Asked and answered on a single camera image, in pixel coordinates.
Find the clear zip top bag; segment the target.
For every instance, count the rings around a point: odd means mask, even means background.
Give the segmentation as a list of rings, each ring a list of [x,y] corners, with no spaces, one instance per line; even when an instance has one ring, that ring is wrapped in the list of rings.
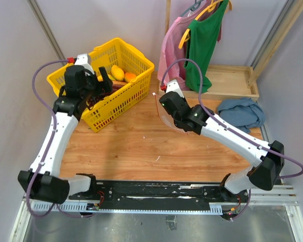
[[[179,129],[174,125],[173,118],[166,112],[164,106],[160,103],[160,95],[153,92],[153,96],[155,98],[156,108],[161,122],[166,125],[168,128],[175,130],[176,132],[183,133],[187,135],[183,129]]]

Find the dark purple toy grapes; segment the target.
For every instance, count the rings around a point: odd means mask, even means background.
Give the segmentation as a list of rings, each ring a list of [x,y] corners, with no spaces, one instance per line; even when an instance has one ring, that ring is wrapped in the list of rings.
[[[100,96],[91,96],[86,104],[87,104],[87,109],[92,110],[92,108],[101,100]]]

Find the toy pork meat slab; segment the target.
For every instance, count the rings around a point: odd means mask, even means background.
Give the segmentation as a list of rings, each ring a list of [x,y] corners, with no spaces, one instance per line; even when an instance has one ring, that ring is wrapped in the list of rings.
[[[112,90],[108,93],[105,93],[105,96],[110,96],[113,93],[115,93],[117,90],[120,90],[122,87],[124,87],[126,83],[121,83],[121,84],[113,84],[112,85]]]

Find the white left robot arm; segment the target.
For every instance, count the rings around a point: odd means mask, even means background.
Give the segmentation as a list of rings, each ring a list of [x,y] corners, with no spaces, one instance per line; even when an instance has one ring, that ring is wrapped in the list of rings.
[[[68,179],[59,175],[67,144],[84,111],[110,95],[113,83],[104,67],[99,68],[102,81],[98,81],[88,54],[69,58],[68,63],[65,83],[53,106],[48,108],[52,119],[43,145],[30,168],[18,174],[27,199],[62,204],[77,193],[89,200],[98,194],[98,187],[93,184],[94,175],[77,174]]]

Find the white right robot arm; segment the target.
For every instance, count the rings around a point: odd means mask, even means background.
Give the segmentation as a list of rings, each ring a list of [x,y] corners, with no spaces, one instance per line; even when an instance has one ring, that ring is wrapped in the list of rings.
[[[202,104],[190,107],[176,80],[169,83],[165,94],[155,95],[162,122],[182,133],[193,132],[211,138],[242,156],[249,167],[229,173],[211,199],[232,201],[245,190],[258,188],[270,191],[284,166],[284,146],[278,141],[268,143],[256,139],[221,119]]]

